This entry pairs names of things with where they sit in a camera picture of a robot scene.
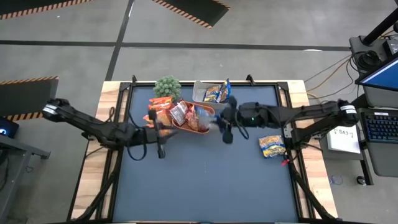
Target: green plant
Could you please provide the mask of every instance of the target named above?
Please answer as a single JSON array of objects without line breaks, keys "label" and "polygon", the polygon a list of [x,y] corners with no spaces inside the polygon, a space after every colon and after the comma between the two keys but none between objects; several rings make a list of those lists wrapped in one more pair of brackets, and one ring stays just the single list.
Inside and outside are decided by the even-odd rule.
[{"label": "green plant", "polygon": [[181,85],[178,78],[162,77],[156,81],[154,91],[156,97],[172,96],[176,100],[180,98]]}]

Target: keyboard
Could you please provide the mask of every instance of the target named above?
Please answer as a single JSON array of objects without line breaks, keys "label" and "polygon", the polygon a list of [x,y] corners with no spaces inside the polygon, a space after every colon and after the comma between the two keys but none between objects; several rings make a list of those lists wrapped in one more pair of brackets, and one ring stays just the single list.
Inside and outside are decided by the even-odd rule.
[{"label": "keyboard", "polygon": [[398,144],[398,111],[367,109],[360,113],[368,141]]}]

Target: concrete floor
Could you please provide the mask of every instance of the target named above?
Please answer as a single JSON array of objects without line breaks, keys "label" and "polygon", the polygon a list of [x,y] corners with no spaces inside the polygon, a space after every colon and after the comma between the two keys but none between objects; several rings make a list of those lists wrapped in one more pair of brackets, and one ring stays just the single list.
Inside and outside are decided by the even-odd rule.
[{"label": "concrete floor", "polygon": [[[150,0],[135,0],[124,42],[344,46],[348,38],[367,34],[396,7],[391,0],[223,0],[231,10],[207,30]],[[0,40],[115,42],[128,0],[94,0],[54,11],[0,21]],[[94,115],[113,47],[0,45],[0,80],[59,75],[57,97]],[[122,48],[113,80],[154,80],[174,75],[181,80],[305,80],[349,52],[298,50],[215,50]],[[311,88],[331,71],[306,83]],[[349,83],[345,69],[322,87],[318,96]],[[324,100],[356,98],[354,86]],[[34,159],[12,211],[28,223],[66,219],[87,142],[80,131],[46,120],[20,122],[18,139],[51,151],[47,161]],[[398,179],[374,176],[375,185],[355,183],[359,162],[326,160],[329,175],[343,177],[332,185],[344,220],[395,223]]]}]

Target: blue table surface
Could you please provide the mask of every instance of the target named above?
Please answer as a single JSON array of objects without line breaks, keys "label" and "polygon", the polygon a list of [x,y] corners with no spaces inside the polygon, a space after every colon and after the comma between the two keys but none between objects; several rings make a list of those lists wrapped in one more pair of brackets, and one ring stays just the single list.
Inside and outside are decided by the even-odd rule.
[{"label": "blue table surface", "polygon": [[[277,105],[273,86],[233,86],[238,104],[258,101]],[[131,114],[138,125],[147,113],[152,88],[136,87]],[[192,101],[192,87],[182,88]],[[224,144],[218,130],[206,135],[180,131],[157,158],[154,144],[144,160],[123,154],[114,222],[296,222],[297,214],[288,167],[282,158],[265,159],[258,138],[281,134],[280,129],[248,128],[245,140],[235,128],[234,142]],[[142,146],[132,147],[135,157]]]}]

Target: orange basket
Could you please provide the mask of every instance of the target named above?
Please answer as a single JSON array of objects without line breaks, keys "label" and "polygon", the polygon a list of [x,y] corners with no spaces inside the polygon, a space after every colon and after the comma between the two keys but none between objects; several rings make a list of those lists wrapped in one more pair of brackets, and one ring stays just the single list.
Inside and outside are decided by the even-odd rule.
[{"label": "orange basket", "polygon": [[[207,112],[209,112],[209,114],[212,114],[212,115],[215,114],[214,109],[211,108],[211,107],[209,107],[209,106],[203,106],[203,105],[200,105],[200,104],[197,104],[197,103],[191,103],[191,102],[187,102],[187,101],[184,101],[184,103],[187,105],[188,108],[190,108],[190,107],[193,106],[193,105],[197,105],[197,106],[200,106],[200,107],[202,107],[203,109],[207,110]],[[192,129],[192,128],[188,125],[188,122],[185,122],[185,123],[183,123],[181,126],[179,126],[179,125],[174,121],[174,119],[172,119],[172,120],[173,120],[173,121],[172,121],[172,122],[173,122],[173,125],[174,125],[176,128],[178,128],[178,129],[190,131],[190,132],[192,132],[192,133],[197,133],[197,134],[207,134],[207,133],[209,132],[209,129],[208,129],[207,131],[204,131],[204,132],[195,131],[194,129]]]}]

